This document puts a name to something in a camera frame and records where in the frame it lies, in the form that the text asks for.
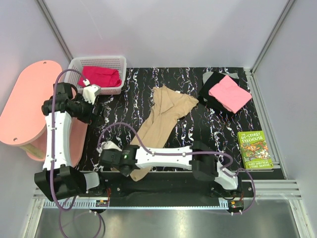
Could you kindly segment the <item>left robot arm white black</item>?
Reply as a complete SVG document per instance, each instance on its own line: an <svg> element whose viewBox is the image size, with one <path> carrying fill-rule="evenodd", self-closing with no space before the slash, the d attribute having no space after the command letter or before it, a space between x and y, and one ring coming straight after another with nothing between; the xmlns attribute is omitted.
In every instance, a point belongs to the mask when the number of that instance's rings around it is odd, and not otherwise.
<svg viewBox="0 0 317 238"><path fill-rule="evenodd" d="M43 170L34 175L37 187L49 201L59 201L91 191L95 196L106 193L107 184L97 172L83 173L73 167L70 134L74 118L99 126L103 123L101 105L95 100L101 88L95 84L79 93L70 83L56 83L53 95L44 101L42 112L47 126L47 149Z"/></svg>

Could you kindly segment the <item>beige t shirt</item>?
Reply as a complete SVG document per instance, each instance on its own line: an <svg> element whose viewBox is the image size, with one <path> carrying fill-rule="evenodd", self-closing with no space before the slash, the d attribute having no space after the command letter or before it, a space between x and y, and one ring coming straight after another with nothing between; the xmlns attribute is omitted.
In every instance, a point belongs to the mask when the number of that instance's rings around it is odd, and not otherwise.
<svg viewBox="0 0 317 238"><path fill-rule="evenodd" d="M163 148L177 121L187 116L198 102L193 96L175 92L166 86L154 87L154 105L149 117L137 131L144 146Z"/></svg>

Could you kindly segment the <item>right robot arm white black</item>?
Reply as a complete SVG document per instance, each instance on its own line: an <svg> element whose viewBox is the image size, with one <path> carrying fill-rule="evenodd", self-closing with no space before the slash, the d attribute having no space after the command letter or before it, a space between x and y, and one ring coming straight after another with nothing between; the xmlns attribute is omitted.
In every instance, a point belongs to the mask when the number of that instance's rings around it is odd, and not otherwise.
<svg viewBox="0 0 317 238"><path fill-rule="evenodd" d="M180 148L149 148L138 145L127 146L123 150L114 147L112 142L102 150L99 162L102 166L117 169L128 177L134 170L152 167L175 167L189 170L195 179L215 181L229 196L237 196L243 186L238 176L227 169L217 158L233 158L222 152L215 152L200 141Z"/></svg>

